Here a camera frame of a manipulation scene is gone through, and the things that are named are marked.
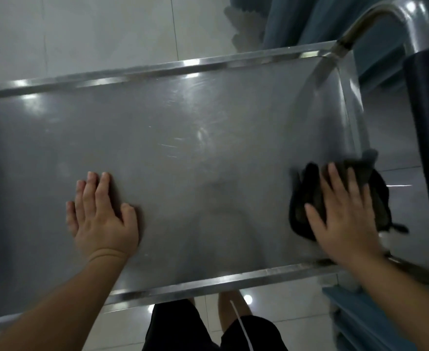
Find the cart handle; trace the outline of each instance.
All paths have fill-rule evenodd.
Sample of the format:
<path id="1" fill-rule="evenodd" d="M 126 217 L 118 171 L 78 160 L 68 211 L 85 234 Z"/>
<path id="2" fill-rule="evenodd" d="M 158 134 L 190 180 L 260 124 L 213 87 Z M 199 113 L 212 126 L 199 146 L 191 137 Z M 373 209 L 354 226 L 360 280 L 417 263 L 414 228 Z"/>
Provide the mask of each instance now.
<path id="1" fill-rule="evenodd" d="M 369 8 L 337 42 L 339 52 L 352 49 L 356 40 L 383 15 L 393 15 L 406 28 L 403 63 L 405 81 L 418 136 L 419 152 L 429 194 L 429 13 L 422 0 L 383 0 Z"/>

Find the hand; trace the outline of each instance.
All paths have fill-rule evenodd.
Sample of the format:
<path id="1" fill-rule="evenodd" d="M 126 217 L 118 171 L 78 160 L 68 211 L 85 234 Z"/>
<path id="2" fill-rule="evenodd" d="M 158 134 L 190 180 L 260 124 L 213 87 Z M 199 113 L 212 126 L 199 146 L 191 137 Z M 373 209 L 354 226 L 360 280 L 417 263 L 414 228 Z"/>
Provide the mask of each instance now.
<path id="1" fill-rule="evenodd" d="M 103 173 L 96 188 L 97 174 L 76 183 L 75 202 L 66 202 L 66 224 L 76 246 L 88 259 L 116 256 L 125 261 L 138 247 L 138 221 L 135 209 L 122 204 L 122 220 L 114 213 L 109 197 L 110 175 Z"/>
<path id="2" fill-rule="evenodd" d="M 335 164 L 328 165 L 328 172 L 333 189 L 320 176 L 326 224 L 312 205 L 305 205 L 318 243 L 334 262 L 345 268 L 352 267 L 356 258 L 382 256 L 369 185 L 364 186 L 361 196 L 352 168 L 348 169 L 348 191 Z"/>

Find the white drawstring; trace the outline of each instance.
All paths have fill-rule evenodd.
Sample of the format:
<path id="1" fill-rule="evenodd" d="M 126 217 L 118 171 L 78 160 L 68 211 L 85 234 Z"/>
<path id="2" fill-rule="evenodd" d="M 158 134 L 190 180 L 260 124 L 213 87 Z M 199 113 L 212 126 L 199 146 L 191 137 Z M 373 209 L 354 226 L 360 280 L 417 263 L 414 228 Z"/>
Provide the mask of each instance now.
<path id="1" fill-rule="evenodd" d="M 253 351 L 252 343 L 250 342 L 249 336 L 247 335 L 247 332 L 245 331 L 245 327 L 242 323 L 241 317 L 239 316 L 237 309 L 235 309 L 234 302 L 233 301 L 230 301 L 230 302 L 232 304 L 232 307 L 234 308 L 235 315 L 237 316 L 237 319 L 238 319 L 239 323 L 241 324 L 242 331 L 244 332 L 245 338 L 247 339 L 247 344 L 249 344 L 249 349 L 250 349 L 250 351 Z"/>

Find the stainless steel surface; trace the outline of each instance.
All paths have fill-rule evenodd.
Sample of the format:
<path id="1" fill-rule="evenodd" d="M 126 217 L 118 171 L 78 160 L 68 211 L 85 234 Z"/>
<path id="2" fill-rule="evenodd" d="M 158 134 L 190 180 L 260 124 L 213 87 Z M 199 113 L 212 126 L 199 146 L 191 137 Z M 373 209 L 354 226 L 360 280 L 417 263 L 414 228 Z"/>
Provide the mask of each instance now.
<path id="1" fill-rule="evenodd" d="M 408 55 L 429 49 L 429 13 L 422 0 L 382 0 L 376 3 L 352 24 L 339 44 L 351 49 L 376 20 L 389 14 L 405 26 L 409 37 L 405 47 Z"/>
<path id="2" fill-rule="evenodd" d="M 1 84 L 2 320 L 81 268 L 64 207 L 89 170 L 144 213 L 110 304 L 334 271 L 288 223 L 292 172 L 369 147 L 334 44 Z"/>

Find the forearm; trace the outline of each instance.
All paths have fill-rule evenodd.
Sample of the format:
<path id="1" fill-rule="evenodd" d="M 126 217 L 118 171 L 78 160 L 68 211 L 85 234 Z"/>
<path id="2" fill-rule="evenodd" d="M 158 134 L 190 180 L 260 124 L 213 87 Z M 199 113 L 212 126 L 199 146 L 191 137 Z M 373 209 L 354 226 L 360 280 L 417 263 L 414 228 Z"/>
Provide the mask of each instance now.
<path id="1" fill-rule="evenodd" d="M 123 259 L 103 256 L 0 335 L 0 350 L 80 350 L 124 267 Z"/>
<path id="2" fill-rule="evenodd" d="M 429 350 L 429 290 L 383 258 L 363 257 L 350 271 L 418 350 Z"/>

